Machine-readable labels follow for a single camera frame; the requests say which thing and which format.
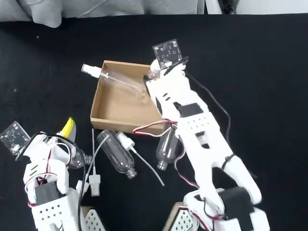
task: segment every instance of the white perforated bracket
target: white perforated bracket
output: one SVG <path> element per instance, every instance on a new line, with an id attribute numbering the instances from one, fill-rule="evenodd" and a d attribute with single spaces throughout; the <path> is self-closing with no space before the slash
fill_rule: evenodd
<path id="1" fill-rule="evenodd" d="M 170 231 L 188 231 L 193 225 L 193 218 L 187 210 L 179 209 Z"/>
<path id="2" fill-rule="evenodd" d="M 163 231 L 188 231 L 192 228 L 193 219 L 187 210 L 180 209 L 183 202 L 177 202 L 173 206 Z"/>
<path id="3" fill-rule="evenodd" d="M 106 231 L 95 209 L 90 209 L 85 217 L 87 231 Z"/>

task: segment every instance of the white spray cap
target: white spray cap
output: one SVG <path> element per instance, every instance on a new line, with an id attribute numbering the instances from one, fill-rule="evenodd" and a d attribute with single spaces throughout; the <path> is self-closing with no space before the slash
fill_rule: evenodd
<path id="1" fill-rule="evenodd" d="M 102 69 L 97 66 L 89 66 L 89 65 L 83 64 L 81 71 L 95 78 L 99 78 L 101 75 Z"/>

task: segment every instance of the square circuit board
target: square circuit board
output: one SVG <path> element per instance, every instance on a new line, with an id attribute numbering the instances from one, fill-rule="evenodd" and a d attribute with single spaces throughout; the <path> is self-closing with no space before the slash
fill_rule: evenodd
<path id="1" fill-rule="evenodd" d="M 155 56 L 161 70 L 182 59 L 181 51 L 176 39 L 153 46 Z"/>

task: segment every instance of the white robotic arm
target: white robotic arm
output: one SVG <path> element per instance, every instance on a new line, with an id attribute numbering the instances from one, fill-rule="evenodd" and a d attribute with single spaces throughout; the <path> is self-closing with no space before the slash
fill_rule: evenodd
<path id="1" fill-rule="evenodd" d="M 171 46 L 160 45 L 159 51 L 166 48 L 167 50 L 173 48 L 172 43 Z M 151 71 L 154 78 L 145 77 L 144 82 L 162 118 L 177 121 L 176 135 L 181 139 L 194 168 L 199 190 L 186 195 L 184 202 L 190 210 L 202 214 L 201 216 L 211 228 L 212 220 L 205 214 L 205 203 L 208 208 L 207 214 L 211 217 L 219 214 L 229 215 L 229 218 L 215 224 L 216 231 L 270 230 L 266 214 L 252 207 L 260 203 L 262 199 L 258 186 L 241 159 L 233 154 L 206 103 L 190 89 L 189 80 L 184 72 L 185 65 L 179 63 L 169 71 L 168 68 L 161 70 L 159 63 L 161 60 L 155 60 L 152 63 Z M 221 168 L 235 180 L 239 187 L 236 190 L 218 193 L 212 182 L 212 168 L 214 167 Z M 234 210 L 234 205 L 230 205 L 230 200 L 236 200 L 232 198 L 245 194 L 248 195 L 248 203 L 251 203 L 247 207 L 250 212 L 247 213 L 250 215 L 252 229 L 247 228 L 249 225 L 243 224 L 243 220 L 247 218 L 240 219 L 236 216 L 232 218 L 230 214 L 230 211 Z"/>

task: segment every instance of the brown cardboard box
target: brown cardboard box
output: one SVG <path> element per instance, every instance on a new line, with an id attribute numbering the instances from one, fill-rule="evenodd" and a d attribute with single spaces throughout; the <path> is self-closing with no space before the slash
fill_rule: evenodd
<path id="1" fill-rule="evenodd" d="M 141 83 L 143 83 L 143 76 L 150 70 L 149 65 L 108 60 L 103 63 L 103 69 L 105 68 L 117 70 Z M 141 103 L 134 96 L 98 81 L 90 119 L 96 129 L 112 129 L 132 133 L 136 127 L 150 124 L 162 118 L 150 97 L 146 103 Z M 163 125 L 154 125 L 143 131 L 160 134 L 163 129 Z"/>

